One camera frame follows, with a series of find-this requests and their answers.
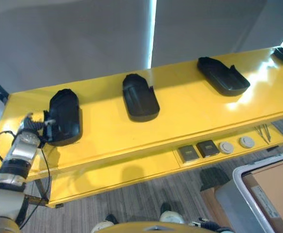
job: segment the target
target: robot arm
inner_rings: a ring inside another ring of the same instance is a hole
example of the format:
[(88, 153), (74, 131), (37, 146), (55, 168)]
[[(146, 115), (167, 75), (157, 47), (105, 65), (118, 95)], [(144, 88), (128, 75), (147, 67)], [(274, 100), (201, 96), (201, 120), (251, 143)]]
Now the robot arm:
[(26, 179), (41, 143), (38, 130), (53, 122), (33, 122), (31, 114), (22, 121), (12, 146), (0, 167), (0, 233), (20, 232), (28, 200)]

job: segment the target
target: lower shelf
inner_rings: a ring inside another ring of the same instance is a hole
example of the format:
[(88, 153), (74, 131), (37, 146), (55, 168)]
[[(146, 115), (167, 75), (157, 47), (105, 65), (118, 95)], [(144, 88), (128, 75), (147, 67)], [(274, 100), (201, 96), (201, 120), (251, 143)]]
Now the lower shelf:
[[(211, 138), (216, 145), (222, 141), (232, 143), (234, 145), (234, 152), (230, 155), (219, 153), (212, 157), (202, 158), (199, 154), (199, 159), (190, 163), (184, 163), (177, 149), (171, 148), (166, 151), (130, 157), (99, 166), (55, 175), (52, 178), (48, 206), (54, 208), (55, 205), (60, 203), (88, 197), (186, 169), (217, 163), (273, 146), (283, 145), (283, 135), (273, 125), (269, 125), (268, 129), (272, 137), (269, 144), (259, 136), (255, 129), (242, 130), (233, 134)], [(242, 136), (253, 138), (255, 146), (251, 149), (241, 147), (238, 144), (238, 139)]]

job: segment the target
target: gray carpet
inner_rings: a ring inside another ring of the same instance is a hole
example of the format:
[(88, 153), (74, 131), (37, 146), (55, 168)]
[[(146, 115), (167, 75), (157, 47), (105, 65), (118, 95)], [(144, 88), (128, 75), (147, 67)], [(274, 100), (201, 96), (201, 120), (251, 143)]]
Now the gray carpet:
[[(275, 122), (274, 125), (283, 132), (283, 120)], [(200, 196), (202, 187), (200, 172), (203, 169), (217, 167), (231, 178), (232, 171), (236, 167), (282, 152), (283, 147), (271, 152), (263, 150), (251, 153), (211, 166), (72, 201), (60, 209), (39, 207), (23, 228), (23, 232), (88, 233), (109, 213), (114, 214), (119, 222), (157, 220), (160, 215), (160, 205), (164, 201), (168, 201), (173, 210), (181, 213), (186, 221), (197, 220), (200, 216), (211, 219)], [(38, 195), (36, 187), (32, 184), (28, 185), (27, 192)]]

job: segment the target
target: white plastic bin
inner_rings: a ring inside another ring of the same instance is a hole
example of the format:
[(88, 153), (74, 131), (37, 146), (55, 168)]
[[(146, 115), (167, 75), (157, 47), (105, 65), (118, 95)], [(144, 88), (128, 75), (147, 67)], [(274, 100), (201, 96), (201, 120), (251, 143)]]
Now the white plastic bin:
[(215, 192), (236, 233), (275, 233), (254, 198), (243, 183), (242, 175), (283, 160), (283, 154), (263, 159), (254, 164), (237, 167), (233, 179)]

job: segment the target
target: small black box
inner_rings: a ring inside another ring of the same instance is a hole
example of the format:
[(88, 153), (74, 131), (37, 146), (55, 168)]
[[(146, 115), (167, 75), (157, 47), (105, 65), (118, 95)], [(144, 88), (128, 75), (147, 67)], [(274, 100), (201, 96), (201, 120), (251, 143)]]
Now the small black box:
[(199, 142), (196, 144), (196, 147), (199, 149), (201, 155), (204, 158), (218, 154), (220, 152), (212, 140)]
[(196, 153), (192, 145), (178, 148), (178, 152), (181, 154), (184, 163), (198, 159), (199, 155)]

